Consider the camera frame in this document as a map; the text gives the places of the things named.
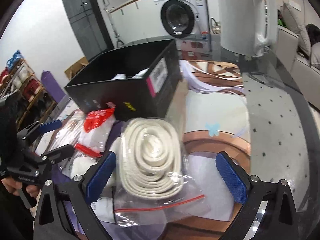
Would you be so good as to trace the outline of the left hand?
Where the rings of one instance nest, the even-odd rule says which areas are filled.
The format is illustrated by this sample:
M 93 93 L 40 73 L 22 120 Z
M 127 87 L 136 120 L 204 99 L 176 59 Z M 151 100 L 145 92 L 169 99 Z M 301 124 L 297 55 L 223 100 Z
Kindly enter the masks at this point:
M 12 177 L 3 178 L 1 182 L 9 193 L 16 196 L 19 195 L 18 190 L 22 189 L 23 186 L 20 181 L 16 181 Z M 36 198 L 39 195 L 40 189 L 38 186 L 28 185 L 26 187 L 26 192 L 30 194 L 31 197 Z

